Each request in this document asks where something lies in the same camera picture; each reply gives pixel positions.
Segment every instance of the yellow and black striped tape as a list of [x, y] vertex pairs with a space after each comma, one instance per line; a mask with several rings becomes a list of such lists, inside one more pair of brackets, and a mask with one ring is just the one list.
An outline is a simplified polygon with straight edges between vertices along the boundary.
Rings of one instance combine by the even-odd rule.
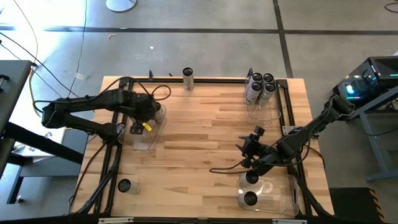
[[371, 195], [373, 197], [373, 201], [374, 201], [374, 204], [376, 206], [377, 214], [379, 215], [380, 221], [385, 223], [386, 220], [384, 219], [384, 215], [383, 215], [383, 212], [382, 212], [381, 207], [380, 207], [379, 199], [377, 199], [376, 192], [373, 189], [370, 189], [370, 188], [369, 188], [369, 191], [370, 191], [370, 193], [371, 193]]

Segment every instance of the yellow label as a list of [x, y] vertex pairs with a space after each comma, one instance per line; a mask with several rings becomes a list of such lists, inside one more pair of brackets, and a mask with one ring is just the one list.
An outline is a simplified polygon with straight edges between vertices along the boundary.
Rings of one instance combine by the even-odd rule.
[[142, 125], [143, 125], [144, 128], [146, 128], [146, 130], [148, 130], [148, 131], [152, 130], [152, 128], [149, 126], [149, 124], [143, 123]]

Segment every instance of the transparent plastic bin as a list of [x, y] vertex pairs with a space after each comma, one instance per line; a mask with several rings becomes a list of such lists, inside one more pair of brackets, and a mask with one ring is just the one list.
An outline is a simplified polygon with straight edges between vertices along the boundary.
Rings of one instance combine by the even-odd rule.
[[246, 210], [295, 216], [299, 212], [298, 188], [292, 175], [259, 177], [257, 183], [249, 185], [239, 182], [239, 206]]
[[155, 119], [146, 122], [152, 128], [150, 131], [144, 128], [143, 134], [131, 134], [130, 129], [133, 122], [134, 120], [127, 119], [126, 127], [118, 136], [119, 143], [123, 144], [123, 149], [152, 153], [166, 123], [166, 107], [161, 105]]
[[264, 105], [260, 106], [257, 102], [252, 105], [246, 102], [246, 93], [248, 91], [248, 83], [250, 76], [246, 77], [244, 84], [243, 98], [246, 105], [246, 122], [248, 124], [255, 125], [267, 125], [272, 124], [274, 121], [278, 120], [281, 116], [276, 103], [275, 93], [269, 99], [269, 101]]

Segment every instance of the concrete floor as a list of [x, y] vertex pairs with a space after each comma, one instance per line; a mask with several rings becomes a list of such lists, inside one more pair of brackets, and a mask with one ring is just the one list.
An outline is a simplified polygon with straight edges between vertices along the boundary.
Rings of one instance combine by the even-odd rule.
[[[70, 86], [80, 53], [79, 32], [43, 32], [47, 26], [82, 26], [83, 1], [48, 1], [31, 4], [18, 0], [39, 38], [38, 58], [59, 79]], [[282, 21], [290, 30], [398, 30], [398, 14], [384, 9], [390, 0], [279, 0]], [[124, 13], [106, 9], [104, 1], [88, 0], [88, 27], [277, 29], [272, 0], [138, 0]], [[25, 20], [12, 1], [0, 14], [4, 31], [34, 52], [35, 45]], [[195, 75], [244, 76], [249, 67], [286, 77], [277, 34], [184, 34], [184, 33], [86, 33], [79, 73], [73, 91], [96, 94], [105, 75], [180, 75], [192, 67]], [[321, 112], [331, 88], [368, 56], [392, 55], [398, 51], [397, 35], [286, 35], [293, 75], [304, 78], [313, 116]], [[22, 58], [24, 52], [7, 40], [3, 44]], [[12, 55], [0, 48], [0, 59]], [[67, 91], [48, 73], [39, 73], [61, 94]], [[33, 80], [36, 99], [52, 100], [56, 95], [37, 77]], [[333, 123], [321, 134], [320, 148], [326, 161], [329, 187], [371, 187], [388, 222], [398, 222], [398, 179], [367, 183], [377, 171], [376, 160], [366, 136], [355, 124]], [[17, 217], [62, 215], [76, 178], [31, 178], [22, 184], [27, 203], [5, 205], [16, 168], [12, 165], [0, 182], [0, 220]]]

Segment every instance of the wooden table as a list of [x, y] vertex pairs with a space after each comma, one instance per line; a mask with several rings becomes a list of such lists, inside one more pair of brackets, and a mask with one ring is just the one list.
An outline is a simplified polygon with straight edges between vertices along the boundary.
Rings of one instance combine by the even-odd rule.
[[[118, 77], [104, 77], [102, 89]], [[312, 120], [307, 93], [302, 79], [288, 79], [289, 92], [297, 126]], [[151, 92], [160, 83], [145, 83]], [[114, 193], [112, 216], [132, 217], [212, 217], [212, 218], [277, 218], [271, 213], [243, 210], [237, 202], [237, 174], [212, 174], [211, 167], [229, 167], [238, 163], [241, 152], [235, 144], [242, 145], [239, 136], [254, 131], [254, 124], [245, 120], [242, 84], [195, 84], [193, 91], [185, 91], [182, 83], [168, 83], [170, 98], [161, 101], [167, 108], [167, 120], [155, 151], [147, 154], [124, 148], [118, 181], [138, 181], [138, 195]], [[141, 92], [137, 84], [134, 91]], [[159, 91], [155, 97], [165, 95]], [[275, 110], [275, 102], [270, 106]], [[98, 110], [94, 121], [110, 122], [112, 112]], [[272, 144], [281, 137], [279, 121], [264, 122], [264, 144]], [[87, 144], [83, 170], [95, 151], [101, 146], [96, 138]], [[311, 146], [319, 151], [314, 140]], [[104, 150], [98, 154], [82, 180], [73, 205], [79, 209], [93, 193], [100, 179]], [[308, 188], [326, 211], [333, 213], [328, 184], [322, 160], [310, 151], [303, 162]], [[275, 167], [266, 175], [286, 174], [284, 167]], [[104, 191], [101, 208], [104, 208], [108, 187]]]

